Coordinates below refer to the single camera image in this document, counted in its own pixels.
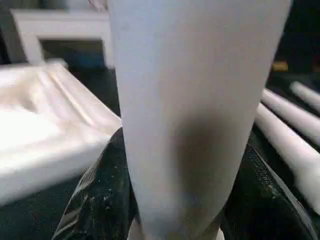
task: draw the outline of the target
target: white styrofoam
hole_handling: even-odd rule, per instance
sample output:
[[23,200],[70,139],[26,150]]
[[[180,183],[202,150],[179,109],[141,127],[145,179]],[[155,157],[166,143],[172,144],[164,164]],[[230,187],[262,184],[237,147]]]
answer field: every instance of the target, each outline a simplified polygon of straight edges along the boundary
[[59,63],[0,68],[0,81],[0,124],[12,134],[0,149],[0,205],[80,174],[121,127]]
[[255,123],[292,170],[307,202],[320,214],[320,154],[261,103]]

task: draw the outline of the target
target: white frame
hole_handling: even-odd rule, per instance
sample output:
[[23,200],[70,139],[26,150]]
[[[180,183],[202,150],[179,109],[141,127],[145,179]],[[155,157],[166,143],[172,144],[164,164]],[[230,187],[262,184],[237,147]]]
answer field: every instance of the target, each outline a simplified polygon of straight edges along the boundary
[[104,64],[108,68],[115,67],[108,12],[12,9],[11,13],[30,63],[45,60],[41,38],[101,40]]

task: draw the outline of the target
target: white pole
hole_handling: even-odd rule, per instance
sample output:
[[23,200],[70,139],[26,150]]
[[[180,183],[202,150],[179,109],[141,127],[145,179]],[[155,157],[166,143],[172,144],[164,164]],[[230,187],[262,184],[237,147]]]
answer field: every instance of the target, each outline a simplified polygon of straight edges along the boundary
[[320,154],[261,103],[255,122],[292,170],[307,202],[320,214]]
[[320,113],[320,94],[300,82],[290,85],[292,92]]
[[268,89],[263,91],[262,102],[320,146],[320,118]]
[[146,239],[215,238],[290,2],[109,1]]

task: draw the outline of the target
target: white tube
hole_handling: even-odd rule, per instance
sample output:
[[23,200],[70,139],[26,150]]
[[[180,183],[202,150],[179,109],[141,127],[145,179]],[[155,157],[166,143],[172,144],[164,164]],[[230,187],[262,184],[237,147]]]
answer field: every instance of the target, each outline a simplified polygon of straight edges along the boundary
[[307,202],[320,214],[320,154],[261,103],[255,122],[292,170]]
[[293,82],[290,85],[291,91],[317,110],[320,113],[320,94],[312,89],[306,87],[305,85],[301,84],[300,82]]
[[219,224],[202,236],[233,187],[290,2],[109,1],[147,240],[215,238]]
[[263,91],[262,102],[320,146],[320,118],[267,89]]

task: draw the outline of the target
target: white rod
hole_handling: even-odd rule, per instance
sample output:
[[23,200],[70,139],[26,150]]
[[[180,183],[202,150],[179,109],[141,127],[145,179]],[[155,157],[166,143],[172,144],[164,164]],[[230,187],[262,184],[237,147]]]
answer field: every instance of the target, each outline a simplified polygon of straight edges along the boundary
[[262,102],[320,146],[320,118],[267,89],[263,91]]
[[292,170],[307,202],[320,214],[320,154],[261,103],[255,122]]
[[291,91],[320,113],[320,94],[300,82],[290,85]]
[[[290,2],[109,1],[145,239],[205,239],[233,187]],[[205,235],[214,239],[216,225]]]

